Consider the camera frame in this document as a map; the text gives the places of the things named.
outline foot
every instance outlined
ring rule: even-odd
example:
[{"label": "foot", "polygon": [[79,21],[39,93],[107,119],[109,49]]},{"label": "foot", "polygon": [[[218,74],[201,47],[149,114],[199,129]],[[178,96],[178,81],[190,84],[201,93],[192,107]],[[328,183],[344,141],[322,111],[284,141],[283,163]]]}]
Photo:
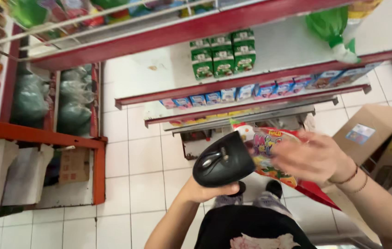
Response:
[{"label": "foot", "polygon": [[247,187],[246,187],[245,183],[239,181],[239,192],[237,192],[236,194],[233,194],[233,195],[228,195],[228,197],[236,197],[236,196],[242,195],[246,189],[247,189]]},{"label": "foot", "polygon": [[265,187],[265,191],[271,192],[273,195],[279,197],[279,199],[282,197],[282,186],[276,180],[269,181]]}]

